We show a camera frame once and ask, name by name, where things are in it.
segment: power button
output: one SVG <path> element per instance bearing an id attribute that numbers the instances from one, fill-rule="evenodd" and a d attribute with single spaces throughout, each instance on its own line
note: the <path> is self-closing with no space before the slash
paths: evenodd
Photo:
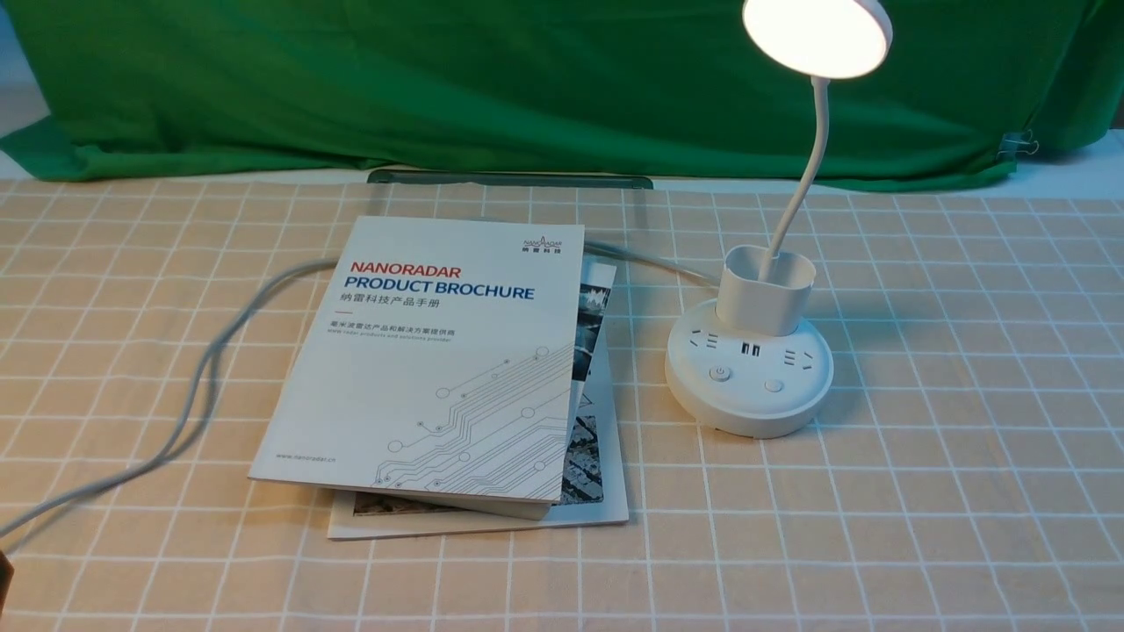
<path id="1" fill-rule="evenodd" d="M 716 382 L 724 382 L 729 379 L 729 367 L 710 367 L 710 379 Z"/>

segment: lamp head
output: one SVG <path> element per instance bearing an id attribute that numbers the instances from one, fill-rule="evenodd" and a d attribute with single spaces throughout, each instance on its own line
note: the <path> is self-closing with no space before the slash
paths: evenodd
<path id="1" fill-rule="evenodd" d="M 878 0 L 745 0 L 742 22 L 773 61 L 824 79 L 872 72 L 894 39 Z"/>

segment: green cloth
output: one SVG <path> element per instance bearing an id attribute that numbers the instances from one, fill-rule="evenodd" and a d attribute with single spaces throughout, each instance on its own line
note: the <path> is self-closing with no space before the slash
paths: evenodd
<path id="1" fill-rule="evenodd" d="M 807 78 L 753 46 L 741 0 L 3 1 L 53 116 L 0 148 L 44 180 L 393 163 L 796 178 L 814 133 Z M 1005 135 L 1105 133 L 1124 0 L 883 4 L 892 49 L 832 84 L 822 182 L 984 186 L 1015 169 Z"/>

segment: lamp base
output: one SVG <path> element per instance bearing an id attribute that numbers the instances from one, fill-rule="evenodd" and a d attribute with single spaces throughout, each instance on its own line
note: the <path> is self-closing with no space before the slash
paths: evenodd
<path id="1" fill-rule="evenodd" d="M 688 310 L 671 328 L 664 374 L 679 404 L 703 425 L 774 439 L 808 424 L 835 374 L 831 349 L 807 319 L 769 336 L 718 318 L 717 300 Z"/>

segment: table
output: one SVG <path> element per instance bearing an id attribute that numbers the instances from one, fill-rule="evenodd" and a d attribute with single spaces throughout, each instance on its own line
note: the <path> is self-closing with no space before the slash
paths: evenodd
<path id="1" fill-rule="evenodd" d="M 203 345 L 362 214 L 583 223 L 717 273 L 783 196 L 176 180 L 0 182 L 0 521 L 158 449 Z M 818 421 L 699 428 L 663 383 L 714 296 L 622 264 L 606 323 L 623 526 L 333 543 L 248 462 L 326 285 L 236 337 L 184 459 L 28 536 L 19 632 L 1107 632 L 1124 626 L 1124 200 L 814 196 Z"/>

